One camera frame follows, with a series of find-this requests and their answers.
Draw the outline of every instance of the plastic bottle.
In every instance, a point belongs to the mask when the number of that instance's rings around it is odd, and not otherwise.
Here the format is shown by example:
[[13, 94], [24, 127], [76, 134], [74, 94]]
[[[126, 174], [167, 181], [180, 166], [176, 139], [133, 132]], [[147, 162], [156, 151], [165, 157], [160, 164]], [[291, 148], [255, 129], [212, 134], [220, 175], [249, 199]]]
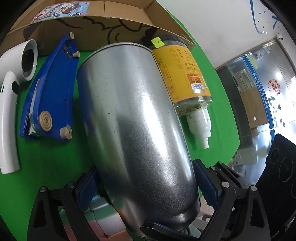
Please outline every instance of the plastic bottle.
[[200, 141], [202, 149], [209, 148], [208, 138], [211, 137], [212, 123], [207, 104], [186, 116], [190, 132]]
[[178, 115], [186, 115], [212, 102], [211, 93], [194, 57], [183, 40], [164, 35], [149, 48], [170, 93]]

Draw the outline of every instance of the white block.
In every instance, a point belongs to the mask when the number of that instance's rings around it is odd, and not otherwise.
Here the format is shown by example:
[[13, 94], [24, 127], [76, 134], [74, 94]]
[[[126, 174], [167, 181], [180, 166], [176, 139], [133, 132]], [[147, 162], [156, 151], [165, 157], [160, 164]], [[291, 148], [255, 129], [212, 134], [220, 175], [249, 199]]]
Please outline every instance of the white block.
[[107, 235], [113, 235], [126, 229], [120, 215], [112, 205], [93, 211], [98, 225]]
[[89, 208], [91, 211], [94, 211], [107, 205], [108, 202], [106, 201], [106, 199], [104, 197], [99, 197], [98, 199], [91, 201], [91, 203], [89, 204]]

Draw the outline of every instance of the screw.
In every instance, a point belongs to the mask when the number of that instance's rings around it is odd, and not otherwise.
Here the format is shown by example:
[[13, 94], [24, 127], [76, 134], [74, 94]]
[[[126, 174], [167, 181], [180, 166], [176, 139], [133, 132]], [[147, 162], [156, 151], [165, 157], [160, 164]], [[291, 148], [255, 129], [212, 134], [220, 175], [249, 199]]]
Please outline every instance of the screw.
[[255, 192], [255, 191], [257, 191], [257, 187], [251, 186], [251, 190]]
[[68, 188], [73, 188], [74, 185], [75, 185], [74, 182], [69, 182], [69, 183], [67, 184], [67, 187], [68, 187]]
[[40, 192], [45, 192], [45, 191], [46, 191], [46, 187], [40, 188]]
[[228, 182], [222, 182], [222, 186], [225, 188], [229, 188], [230, 184]]

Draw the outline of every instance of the sticker on box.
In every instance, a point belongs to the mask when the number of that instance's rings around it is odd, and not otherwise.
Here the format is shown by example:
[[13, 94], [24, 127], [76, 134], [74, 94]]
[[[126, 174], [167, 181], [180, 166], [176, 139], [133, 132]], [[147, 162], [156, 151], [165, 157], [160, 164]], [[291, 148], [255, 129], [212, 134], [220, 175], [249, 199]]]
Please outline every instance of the sticker on box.
[[52, 18], [72, 17], [85, 15], [89, 2], [68, 2], [48, 6], [39, 12], [30, 23]]

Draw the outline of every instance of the blue stripe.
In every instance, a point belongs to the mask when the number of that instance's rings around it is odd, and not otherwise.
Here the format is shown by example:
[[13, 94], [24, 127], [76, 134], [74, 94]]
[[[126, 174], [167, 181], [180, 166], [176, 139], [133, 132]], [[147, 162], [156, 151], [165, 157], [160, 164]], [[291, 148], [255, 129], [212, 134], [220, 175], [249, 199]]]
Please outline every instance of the blue stripe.
[[264, 91], [264, 89], [262, 87], [261, 81], [260, 81], [254, 67], [252, 66], [252, 64], [249, 61], [249, 59], [247, 58], [247, 56], [244, 56], [242, 59], [244, 60], [245, 64], [247, 65], [249, 71], [251, 72], [251, 74], [253, 76], [253, 79], [254, 79], [254, 81], [255, 81], [255, 83], [257, 85], [257, 88], [258, 88], [258, 90], [260, 92], [260, 96], [261, 96], [263, 105], [265, 107], [265, 112], [266, 112], [267, 119], [268, 119], [269, 129], [272, 129], [272, 130], [270, 130], [270, 136], [271, 136], [271, 140], [273, 141], [273, 139], [275, 137], [275, 131], [273, 129], [274, 128], [274, 121], [273, 121], [272, 116], [271, 116], [271, 111], [270, 111], [270, 107], [269, 107], [269, 103], [268, 103], [265, 91]]
[[252, 11], [252, 16], [253, 16], [253, 22], [254, 22], [254, 25], [255, 25], [255, 28], [257, 30], [257, 32], [259, 34], [264, 34], [264, 32], [260, 32], [257, 28], [257, 25], [256, 25], [256, 21], [255, 21], [255, 15], [254, 15], [254, 5], [253, 5], [253, 0], [250, 0], [250, 4], [251, 4], [251, 11]]

